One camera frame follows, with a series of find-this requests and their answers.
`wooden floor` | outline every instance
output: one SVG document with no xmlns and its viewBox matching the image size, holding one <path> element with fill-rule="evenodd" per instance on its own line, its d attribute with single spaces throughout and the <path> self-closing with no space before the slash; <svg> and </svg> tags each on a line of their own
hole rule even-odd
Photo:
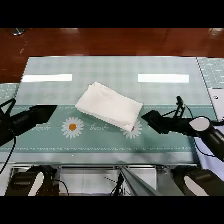
<svg viewBox="0 0 224 224">
<path fill-rule="evenodd" d="M 161 55 L 224 57 L 220 28 L 27 28 L 21 36 L 0 29 L 0 83 L 19 82 L 28 57 Z"/>
</svg>

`daisy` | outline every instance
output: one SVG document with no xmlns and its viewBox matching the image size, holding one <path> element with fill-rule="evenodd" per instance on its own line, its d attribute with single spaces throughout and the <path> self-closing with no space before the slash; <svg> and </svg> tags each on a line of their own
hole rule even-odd
<svg viewBox="0 0 224 224">
<path fill-rule="evenodd" d="M 135 138 L 137 136 L 139 136 L 141 134 L 142 130 L 142 125 L 140 123 L 139 120 L 137 120 L 134 124 L 134 127 L 132 128 L 131 132 L 129 131 L 124 131 L 123 129 L 121 129 L 121 131 L 123 131 L 123 135 L 126 136 L 126 138 Z"/>
<path fill-rule="evenodd" d="M 66 138 L 75 138 L 76 136 L 82 134 L 81 131 L 83 130 L 83 126 L 84 124 L 82 120 L 78 119 L 77 117 L 69 117 L 65 122 L 63 122 L 63 135 L 65 135 Z"/>
</svg>

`white cloth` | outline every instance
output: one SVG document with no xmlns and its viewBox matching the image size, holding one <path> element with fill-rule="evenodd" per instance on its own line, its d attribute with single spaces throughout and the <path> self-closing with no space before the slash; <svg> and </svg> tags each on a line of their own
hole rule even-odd
<svg viewBox="0 0 224 224">
<path fill-rule="evenodd" d="M 131 131 L 142 103 L 124 97 L 112 89 L 94 82 L 79 99 L 75 107 L 86 114 Z"/>
<path fill-rule="evenodd" d="M 224 127 L 218 126 L 215 127 L 216 129 L 220 130 L 222 133 L 224 133 Z M 208 154 L 213 155 L 213 153 L 210 151 L 210 149 L 202 142 L 200 138 L 195 138 L 195 142 L 198 146 L 198 148 Z M 221 180 L 224 181 L 224 162 L 217 159 L 216 157 L 206 156 L 200 153 L 197 150 L 197 154 L 201 163 L 201 166 L 203 169 L 211 170 L 213 173 L 215 173 Z"/>
</svg>

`metal bar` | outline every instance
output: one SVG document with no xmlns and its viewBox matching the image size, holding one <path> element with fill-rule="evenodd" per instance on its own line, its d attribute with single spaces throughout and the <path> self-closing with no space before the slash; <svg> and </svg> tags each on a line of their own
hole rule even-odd
<svg viewBox="0 0 224 224">
<path fill-rule="evenodd" d="M 158 191 L 124 166 L 121 167 L 121 174 L 133 196 L 161 196 Z"/>
</svg>

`white circular joint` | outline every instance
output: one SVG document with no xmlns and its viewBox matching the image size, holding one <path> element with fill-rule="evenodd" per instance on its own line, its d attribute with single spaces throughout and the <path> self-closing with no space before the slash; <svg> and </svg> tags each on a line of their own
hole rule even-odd
<svg viewBox="0 0 224 224">
<path fill-rule="evenodd" d="M 195 131 L 205 131 L 209 128 L 210 121 L 206 117 L 196 117 L 189 124 Z"/>
</svg>

